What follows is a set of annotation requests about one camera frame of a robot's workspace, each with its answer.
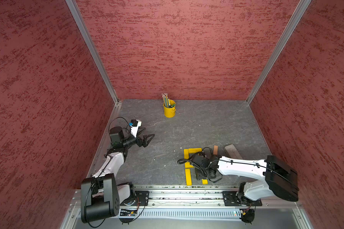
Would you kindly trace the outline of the natural wooden block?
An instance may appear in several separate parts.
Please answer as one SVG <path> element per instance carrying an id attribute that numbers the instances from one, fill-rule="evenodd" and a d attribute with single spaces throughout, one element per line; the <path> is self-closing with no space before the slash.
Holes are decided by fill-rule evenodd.
<path id="1" fill-rule="evenodd" d="M 214 146 L 213 154 L 218 155 L 218 146 Z"/>

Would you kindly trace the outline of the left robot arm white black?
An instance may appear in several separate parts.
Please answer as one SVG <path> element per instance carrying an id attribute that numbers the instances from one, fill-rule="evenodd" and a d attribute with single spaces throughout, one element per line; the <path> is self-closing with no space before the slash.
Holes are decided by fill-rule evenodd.
<path id="1" fill-rule="evenodd" d="M 144 127 L 113 127 L 108 131 L 110 146 L 100 170 L 81 184 L 81 220 L 92 228 L 91 222 L 118 216 L 120 208 L 140 206 L 140 198 L 131 182 L 116 184 L 116 176 L 125 163 L 133 145 L 147 147 L 155 134 L 140 136 Z"/>

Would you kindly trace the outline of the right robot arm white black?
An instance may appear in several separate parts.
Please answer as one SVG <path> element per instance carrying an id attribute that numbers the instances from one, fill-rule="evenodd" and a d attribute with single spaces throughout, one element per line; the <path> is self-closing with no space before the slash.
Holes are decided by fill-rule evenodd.
<path id="1" fill-rule="evenodd" d="M 282 200 L 297 202 L 298 173 L 276 156 L 269 155 L 266 159 L 243 160 L 226 156 L 205 156 L 202 152 L 188 158 L 189 164 L 200 171 L 207 179 L 222 176 L 238 176 L 254 179 L 243 182 L 236 194 L 241 205 L 249 205 L 261 198 L 277 196 Z"/>

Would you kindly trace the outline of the grey wooden plank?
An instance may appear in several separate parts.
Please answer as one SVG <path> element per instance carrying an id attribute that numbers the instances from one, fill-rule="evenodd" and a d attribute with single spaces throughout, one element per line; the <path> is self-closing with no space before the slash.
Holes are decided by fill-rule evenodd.
<path id="1" fill-rule="evenodd" d="M 224 146 L 224 152 L 228 155 L 229 158 L 233 159 L 243 159 L 236 147 L 233 144 Z"/>

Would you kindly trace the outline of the yellow metal pencil bucket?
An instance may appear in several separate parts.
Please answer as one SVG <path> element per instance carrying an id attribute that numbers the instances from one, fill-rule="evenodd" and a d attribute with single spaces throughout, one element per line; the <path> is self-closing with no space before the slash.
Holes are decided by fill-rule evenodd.
<path id="1" fill-rule="evenodd" d="M 169 102 L 166 106 L 163 106 L 164 116 L 167 118 L 172 118 L 176 114 L 176 103 L 174 100 L 169 99 Z"/>

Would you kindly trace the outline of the bundle of coloured pencils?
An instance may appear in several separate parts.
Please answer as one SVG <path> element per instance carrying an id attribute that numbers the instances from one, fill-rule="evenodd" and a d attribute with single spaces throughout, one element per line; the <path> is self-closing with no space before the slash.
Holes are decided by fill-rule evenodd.
<path id="1" fill-rule="evenodd" d="M 169 101 L 169 98 L 168 98 L 168 94 L 167 93 L 163 93 L 162 94 L 162 99 L 163 99 L 164 107 L 169 108 L 170 107 L 170 101 Z"/>

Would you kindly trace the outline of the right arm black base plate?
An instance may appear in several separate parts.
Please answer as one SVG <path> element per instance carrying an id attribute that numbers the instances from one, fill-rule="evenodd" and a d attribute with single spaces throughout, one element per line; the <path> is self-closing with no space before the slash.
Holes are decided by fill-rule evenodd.
<path id="1" fill-rule="evenodd" d="M 223 191 L 223 202 L 226 207 L 261 207 L 262 202 L 260 199 L 253 201 L 246 197 L 239 199 L 237 191 Z"/>

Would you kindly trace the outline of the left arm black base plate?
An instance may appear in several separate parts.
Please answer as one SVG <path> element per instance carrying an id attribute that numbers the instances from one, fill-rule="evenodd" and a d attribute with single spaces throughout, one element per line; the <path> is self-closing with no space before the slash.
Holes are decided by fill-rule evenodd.
<path id="1" fill-rule="evenodd" d="M 149 191 L 135 191 L 135 199 L 132 202 L 132 206 L 148 206 L 149 204 Z"/>

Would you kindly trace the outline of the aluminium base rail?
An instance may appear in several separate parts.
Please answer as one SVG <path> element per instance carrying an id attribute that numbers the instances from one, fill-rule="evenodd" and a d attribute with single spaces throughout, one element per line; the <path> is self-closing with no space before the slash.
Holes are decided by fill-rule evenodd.
<path id="1" fill-rule="evenodd" d="M 238 186 L 152 186 L 134 185 L 135 192 L 148 191 L 147 208 L 248 208 L 247 206 L 226 206 L 223 192 L 238 191 Z M 70 207 L 80 208 L 81 190 L 76 189 Z M 276 196 L 262 198 L 256 209 L 303 209 L 301 202 L 288 202 Z"/>

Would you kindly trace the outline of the left aluminium corner post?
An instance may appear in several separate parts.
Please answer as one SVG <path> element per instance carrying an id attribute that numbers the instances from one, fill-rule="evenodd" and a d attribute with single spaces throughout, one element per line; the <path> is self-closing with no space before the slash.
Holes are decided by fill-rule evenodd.
<path id="1" fill-rule="evenodd" d="M 66 0 L 66 4 L 73 16 L 73 19 L 75 20 L 75 23 L 87 45 L 87 48 L 96 64 L 96 67 L 106 85 L 106 88 L 108 89 L 108 92 L 114 102 L 115 105 L 118 105 L 119 104 L 119 98 L 116 94 L 116 91 L 110 81 L 110 78 L 109 78 L 109 75 L 106 71 L 106 68 L 104 67 L 103 63 L 102 63 L 102 60 L 99 56 L 99 53 L 97 51 L 97 48 L 91 38 L 91 35 L 86 27 L 86 24 L 84 22 L 84 19 L 81 15 L 81 12 L 79 10 L 79 7 L 76 3 L 76 1 L 74 0 Z"/>

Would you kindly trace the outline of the aluminium corner post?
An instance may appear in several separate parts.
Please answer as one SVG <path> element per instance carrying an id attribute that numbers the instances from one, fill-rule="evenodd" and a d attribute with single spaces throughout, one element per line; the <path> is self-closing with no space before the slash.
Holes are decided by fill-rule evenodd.
<path id="1" fill-rule="evenodd" d="M 252 90 L 250 91 L 246 102 L 251 104 L 254 97 L 256 96 L 257 92 L 259 91 L 260 87 L 264 83 L 265 79 L 267 78 L 269 72 L 271 71 L 272 67 L 276 63 L 278 57 L 280 56 L 281 52 L 283 51 L 285 45 L 287 44 L 288 40 L 290 39 L 291 35 L 293 34 L 294 30 L 296 29 L 298 23 L 300 22 L 301 18 L 303 17 L 304 13 L 306 12 L 307 8 L 309 7 L 311 0 L 300 0 L 298 5 L 296 6 L 291 18 L 289 19 L 283 33 L 281 34 L 278 42 L 276 43 L 268 61 L 266 62 L 260 76 L 258 77 L 256 83 L 254 84 Z"/>
<path id="2" fill-rule="evenodd" d="M 74 0 L 66 0 L 66 4 L 73 16 L 73 19 L 75 20 L 75 23 L 87 45 L 87 48 L 96 64 L 96 67 L 106 85 L 106 88 L 108 89 L 108 92 L 114 102 L 115 105 L 118 105 L 119 104 L 119 98 L 116 94 L 116 91 L 110 81 L 110 78 L 109 78 L 109 75 L 106 71 L 106 68 L 104 67 L 103 63 L 102 63 L 102 60 L 99 56 L 99 53 L 97 51 L 97 48 L 91 38 L 91 35 L 86 27 L 86 24 L 84 22 L 84 19 L 81 15 L 81 12 L 79 10 L 79 7 L 76 3 L 76 1 Z"/>

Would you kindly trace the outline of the right aluminium corner post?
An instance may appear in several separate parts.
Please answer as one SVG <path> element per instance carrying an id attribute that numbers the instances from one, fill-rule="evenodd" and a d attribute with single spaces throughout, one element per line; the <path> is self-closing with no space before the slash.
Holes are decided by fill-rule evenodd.
<path id="1" fill-rule="evenodd" d="M 281 34 L 278 42 L 276 43 L 268 61 L 266 62 L 260 76 L 258 77 L 256 83 L 254 84 L 252 90 L 250 91 L 246 102 L 251 104 L 254 97 L 256 96 L 257 92 L 259 91 L 260 87 L 264 83 L 265 79 L 267 78 L 269 72 L 271 71 L 272 67 L 276 63 L 278 57 L 280 56 L 281 52 L 283 51 L 285 45 L 287 44 L 288 40 L 290 39 L 291 35 L 293 34 L 294 30 L 296 29 L 298 23 L 300 22 L 301 18 L 303 17 L 304 13 L 306 12 L 307 8 L 309 7 L 311 0 L 300 0 L 298 5 L 296 6 L 291 18 L 289 19 L 283 33 Z"/>

